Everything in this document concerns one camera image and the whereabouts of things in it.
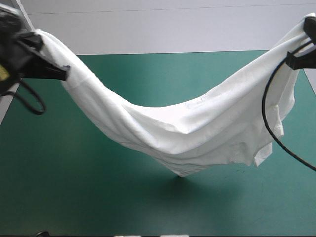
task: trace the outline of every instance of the white cloth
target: white cloth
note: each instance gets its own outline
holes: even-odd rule
[[[271,50],[204,95],[166,107],[131,104],[106,88],[61,41],[44,31],[36,32],[42,36],[49,57],[60,66],[71,66],[63,86],[104,134],[154,157],[179,176],[187,176],[215,164],[258,166],[272,153],[273,139],[261,113],[263,91],[287,52],[308,38],[303,22]],[[294,105],[297,75],[298,71],[283,65],[269,89],[266,111],[277,137],[283,135],[281,121]]]

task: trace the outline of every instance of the white wall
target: white wall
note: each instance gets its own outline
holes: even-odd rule
[[[315,0],[26,0],[36,28],[76,54],[271,48]]]

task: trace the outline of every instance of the black wire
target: black wire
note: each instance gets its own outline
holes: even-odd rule
[[[36,99],[37,102],[41,105],[41,109],[37,110],[33,106],[30,105],[29,102],[27,102],[24,98],[22,98],[19,94],[14,93],[12,91],[6,91],[5,93],[2,93],[1,96],[11,95],[15,98],[17,98],[29,111],[31,111],[33,114],[36,115],[42,115],[46,111],[46,105],[43,102],[43,100],[40,98],[40,96],[24,81],[20,81],[21,85],[27,89]]]
[[[312,41],[309,41],[303,45],[301,45],[300,47],[298,47],[297,49],[295,49],[292,54],[297,53],[298,51],[300,51],[302,48],[305,48],[307,45],[311,44]],[[275,77],[276,73],[278,72],[278,70],[280,69],[280,67],[285,63],[287,58],[284,58],[279,64],[278,66],[275,68],[275,70],[272,72],[269,81],[266,85],[265,91],[263,93],[263,97],[262,97],[262,117],[263,117],[263,121],[265,123],[265,126],[268,130],[268,132],[271,134],[271,136],[273,137],[273,139],[282,147],[283,150],[285,150],[288,154],[290,154],[292,157],[294,157],[295,159],[297,159],[300,163],[306,165],[308,168],[316,171],[316,167],[309,164],[308,162],[306,162],[305,160],[303,160],[302,158],[300,158],[298,155],[296,155],[295,153],[293,153],[292,151],[290,151],[282,142],[280,142],[280,140],[275,136],[275,134],[272,132],[272,130],[269,127],[268,121],[267,121],[267,117],[266,117],[266,98],[267,98],[267,94],[268,94],[268,90],[269,87],[271,85],[271,82],[273,80],[273,78]]]

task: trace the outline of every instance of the yellow label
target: yellow label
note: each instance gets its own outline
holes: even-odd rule
[[[0,81],[7,80],[9,78],[10,74],[8,71],[0,65]]]

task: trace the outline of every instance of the green mat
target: green mat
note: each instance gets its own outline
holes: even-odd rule
[[[89,55],[103,83],[143,106],[197,97],[263,51]],[[13,100],[0,126],[0,235],[316,235],[316,174],[276,144],[258,168],[179,178],[103,135],[56,80],[27,80],[47,104]],[[23,96],[23,89],[18,91]],[[282,141],[316,164],[315,95],[304,72]]]

